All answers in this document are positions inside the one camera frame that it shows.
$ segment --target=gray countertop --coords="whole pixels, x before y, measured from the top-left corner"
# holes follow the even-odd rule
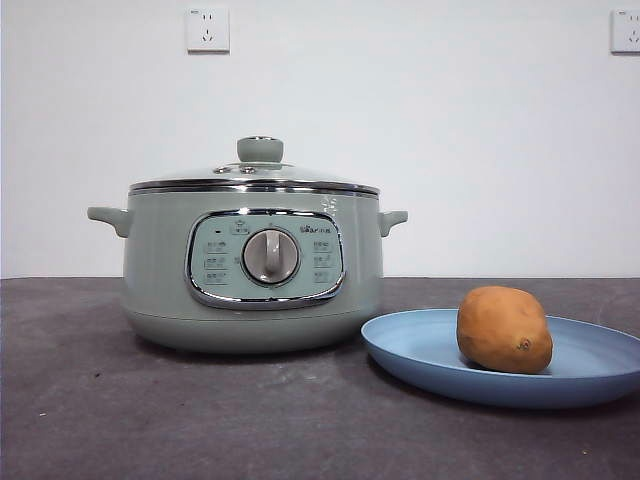
[[[120,282],[2,282],[3,479],[640,478],[640,391],[578,410],[484,407],[396,380],[357,337],[176,352],[134,335]],[[389,278],[384,311],[456,307],[495,283],[640,336],[640,279]]]

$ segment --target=stainless steel rim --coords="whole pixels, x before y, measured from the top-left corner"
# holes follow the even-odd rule
[[[378,198],[376,193],[355,191],[355,190],[337,190],[331,188],[312,188],[307,186],[273,186],[273,185],[185,185],[179,187],[145,187],[129,190],[129,195],[144,195],[150,193],[172,193],[172,192],[277,192],[277,193],[312,193],[322,195],[343,195],[350,197]]]
[[[134,183],[129,187],[129,194],[147,193],[150,189],[162,189],[163,192],[172,191],[212,191],[218,187],[274,187],[274,188],[306,188],[312,190],[327,190],[336,192],[367,193],[378,196],[380,190],[367,185],[356,185],[339,182],[305,182],[302,180],[273,180],[273,179],[188,179],[188,180],[155,180]]]

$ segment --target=button label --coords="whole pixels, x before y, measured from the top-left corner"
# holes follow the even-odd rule
[[[205,285],[227,285],[227,272],[207,272],[204,274]]]
[[[325,253],[333,250],[333,245],[327,240],[314,240],[313,251],[316,253]]]
[[[333,257],[330,253],[327,253],[326,255],[314,255],[313,266],[315,268],[333,267]]]
[[[329,283],[329,272],[327,271],[313,272],[313,282]]]
[[[224,240],[206,242],[204,253],[227,253],[227,242]]]
[[[227,257],[224,255],[209,255],[204,259],[204,268],[207,270],[226,270]]]
[[[231,225],[231,234],[232,235],[248,235],[249,234],[249,225],[244,220],[236,220],[233,225]]]

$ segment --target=slow cooker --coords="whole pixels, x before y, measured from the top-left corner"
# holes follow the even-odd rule
[[[355,334],[380,308],[381,237],[407,212],[380,212],[377,188],[281,163],[276,138],[237,150],[239,162],[131,185],[126,210],[88,209],[126,239],[132,328],[215,353]]]

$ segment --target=electrical socket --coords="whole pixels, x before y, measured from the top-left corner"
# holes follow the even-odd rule
[[[611,12],[611,52],[640,53],[640,10]]]
[[[190,8],[187,11],[187,51],[229,51],[229,9]]]

